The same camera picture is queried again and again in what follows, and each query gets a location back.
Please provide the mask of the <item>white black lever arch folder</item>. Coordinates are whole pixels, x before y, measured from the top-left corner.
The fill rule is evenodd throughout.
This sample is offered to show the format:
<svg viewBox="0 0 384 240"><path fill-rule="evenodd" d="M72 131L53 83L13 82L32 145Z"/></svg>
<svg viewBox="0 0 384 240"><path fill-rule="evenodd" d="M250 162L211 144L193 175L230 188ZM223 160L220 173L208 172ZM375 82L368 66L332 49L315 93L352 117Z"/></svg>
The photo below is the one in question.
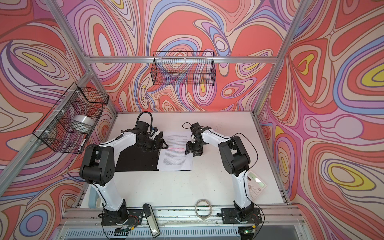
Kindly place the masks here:
<svg viewBox="0 0 384 240"><path fill-rule="evenodd" d="M128 147L120 153L115 170L117 172L159 171L157 165L160 151L143 152L138 147Z"/></svg>

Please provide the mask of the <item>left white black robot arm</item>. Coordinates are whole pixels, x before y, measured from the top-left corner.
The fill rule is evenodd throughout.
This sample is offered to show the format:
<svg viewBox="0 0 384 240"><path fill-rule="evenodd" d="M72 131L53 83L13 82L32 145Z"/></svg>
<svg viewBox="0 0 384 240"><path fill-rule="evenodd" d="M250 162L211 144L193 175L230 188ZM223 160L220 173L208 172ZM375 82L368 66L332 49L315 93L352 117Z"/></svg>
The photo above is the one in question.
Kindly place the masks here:
<svg viewBox="0 0 384 240"><path fill-rule="evenodd" d="M115 157L131 146L140 147L147 152L169 148L160 136L160 131L147 135L138 130L127 130L109 142L90 144L84 149L80 177L97 191L108 211L120 210L125 202L113 180Z"/></svg>

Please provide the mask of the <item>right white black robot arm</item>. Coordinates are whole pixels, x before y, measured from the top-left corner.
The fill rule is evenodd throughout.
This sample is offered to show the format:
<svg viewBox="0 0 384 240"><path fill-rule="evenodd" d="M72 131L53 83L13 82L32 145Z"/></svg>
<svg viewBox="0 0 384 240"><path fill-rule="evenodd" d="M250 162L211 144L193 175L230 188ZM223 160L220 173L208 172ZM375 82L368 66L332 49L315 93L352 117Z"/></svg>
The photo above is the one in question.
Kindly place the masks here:
<svg viewBox="0 0 384 240"><path fill-rule="evenodd" d="M250 169L251 158L242 139L220 135L211 127L203 127L199 123L191 124L191 140L186 143L185 155L202 156L205 145L212 145L219 150L224 169L232 176L235 190L234 207L243 215L255 208L255 204L248 197L249 188L246 182Z"/></svg>

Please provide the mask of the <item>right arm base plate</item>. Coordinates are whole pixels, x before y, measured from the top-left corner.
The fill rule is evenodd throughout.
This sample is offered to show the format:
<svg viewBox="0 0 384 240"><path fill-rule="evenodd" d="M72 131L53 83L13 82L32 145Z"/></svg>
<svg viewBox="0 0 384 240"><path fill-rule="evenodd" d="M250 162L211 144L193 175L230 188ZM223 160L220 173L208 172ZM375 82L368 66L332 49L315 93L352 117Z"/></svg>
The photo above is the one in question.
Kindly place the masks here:
<svg viewBox="0 0 384 240"><path fill-rule="evenodd" d="M252 224L260 225L263 223L263 217L259 208L253 208L249 211L239 211L235 208L222 208L217 217L222 218L223 224Z"/></svg>

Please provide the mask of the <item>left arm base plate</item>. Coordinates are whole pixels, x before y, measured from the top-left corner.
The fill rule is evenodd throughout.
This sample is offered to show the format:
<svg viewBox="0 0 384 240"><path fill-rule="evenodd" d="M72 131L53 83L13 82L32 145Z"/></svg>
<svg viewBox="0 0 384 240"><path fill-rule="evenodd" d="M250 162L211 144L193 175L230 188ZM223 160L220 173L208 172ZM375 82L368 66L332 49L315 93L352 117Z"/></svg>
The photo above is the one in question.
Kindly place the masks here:
<svg viewBox="0 0 384 240"><path fill-rule="evenodd" d="M143 220L142 209L128 209L127 212L103 210L98 217L102 220L102 226L128 226L141 225Z"/></svg>

